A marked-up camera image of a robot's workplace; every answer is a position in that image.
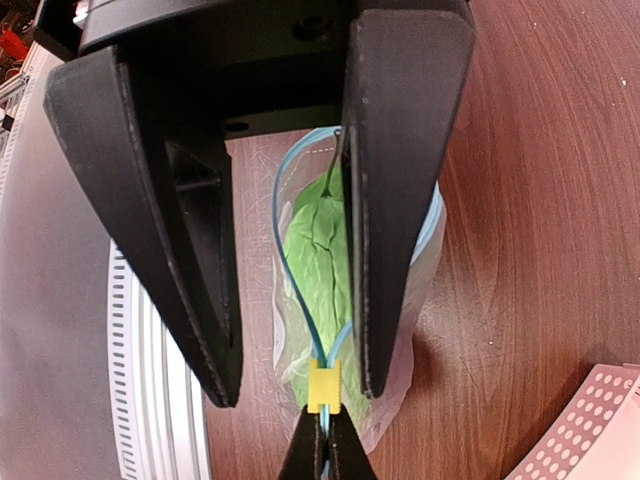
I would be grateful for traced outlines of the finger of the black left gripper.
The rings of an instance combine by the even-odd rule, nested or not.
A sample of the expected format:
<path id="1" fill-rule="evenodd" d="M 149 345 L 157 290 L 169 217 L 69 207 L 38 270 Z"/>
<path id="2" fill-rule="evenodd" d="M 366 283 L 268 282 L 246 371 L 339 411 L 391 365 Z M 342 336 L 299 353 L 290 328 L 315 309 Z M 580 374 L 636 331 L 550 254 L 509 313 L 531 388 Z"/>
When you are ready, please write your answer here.
<path id="1" fill-rule="evenodd" d="M 385 390 L 474 42 L 467 8 L 363 8 L 350 27 L 342 169 L 361 389 L 370 398 Z"/>
<path id="2" fill-rule="evenodd" d="M 243 369 L 232 169 L 201 98 L 109 47 L 54 68 L 44 109 L 202 389 L 232 408 Z"/>

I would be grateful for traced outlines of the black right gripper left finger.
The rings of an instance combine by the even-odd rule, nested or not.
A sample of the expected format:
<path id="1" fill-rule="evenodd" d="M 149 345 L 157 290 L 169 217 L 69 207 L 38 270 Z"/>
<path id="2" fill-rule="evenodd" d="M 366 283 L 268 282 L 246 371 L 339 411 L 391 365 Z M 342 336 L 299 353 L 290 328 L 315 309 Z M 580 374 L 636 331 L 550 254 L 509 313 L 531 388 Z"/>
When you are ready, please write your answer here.
<path id="1" fill-rule="evenodd" d="M 278 479 L 320 480 L 325 465 L 324 444 L 320 415 L 303 407 Z"/>

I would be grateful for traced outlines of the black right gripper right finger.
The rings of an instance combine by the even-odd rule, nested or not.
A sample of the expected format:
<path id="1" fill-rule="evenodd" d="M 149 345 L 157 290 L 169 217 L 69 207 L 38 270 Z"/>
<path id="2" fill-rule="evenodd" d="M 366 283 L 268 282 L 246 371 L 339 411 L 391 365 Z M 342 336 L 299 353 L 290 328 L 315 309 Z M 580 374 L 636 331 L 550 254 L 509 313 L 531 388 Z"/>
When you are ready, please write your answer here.
<path id="1" fill-rule="evenodd" d="M 330 416 L 327 448 L 329 479 L 378 479 L 347 412 Z"/>

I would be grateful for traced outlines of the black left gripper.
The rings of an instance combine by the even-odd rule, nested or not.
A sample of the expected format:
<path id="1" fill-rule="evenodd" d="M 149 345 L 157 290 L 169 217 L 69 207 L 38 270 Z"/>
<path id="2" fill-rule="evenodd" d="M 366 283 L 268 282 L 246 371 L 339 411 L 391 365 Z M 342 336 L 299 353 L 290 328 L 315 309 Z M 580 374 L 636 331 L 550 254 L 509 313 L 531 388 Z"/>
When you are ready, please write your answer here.
<path id="1" fill-rule="evenodd" d="M 44 1 L 64 61 L 113 47 L 228 137 L 371 123 L 447 129 L 475 41 L 465 1 Z"/>

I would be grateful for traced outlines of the clear zip top bag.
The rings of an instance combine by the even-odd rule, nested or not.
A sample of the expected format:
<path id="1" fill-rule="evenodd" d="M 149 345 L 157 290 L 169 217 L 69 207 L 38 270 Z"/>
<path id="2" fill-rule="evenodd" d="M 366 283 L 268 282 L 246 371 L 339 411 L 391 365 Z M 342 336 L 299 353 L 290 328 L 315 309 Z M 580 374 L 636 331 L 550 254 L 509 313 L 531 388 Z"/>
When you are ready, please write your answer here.
<path id="1" fill-rule="evenodd" d="M 302 137 L 284 156 L 272 196 L 273 348 L 277 409 L 288 431 L 308 400 L 310 363 L 321 347 L 341 363 L 341 399 L 365 452 L 371 453 L 398 414 L 412 384 L 412 337 L 440 262 L 447 211 L 435 192 L 420 230 L 406 282 L 394 353 L 381 397 L 360 390 L 352 322 L 340 160 L 340 130 Z"/>

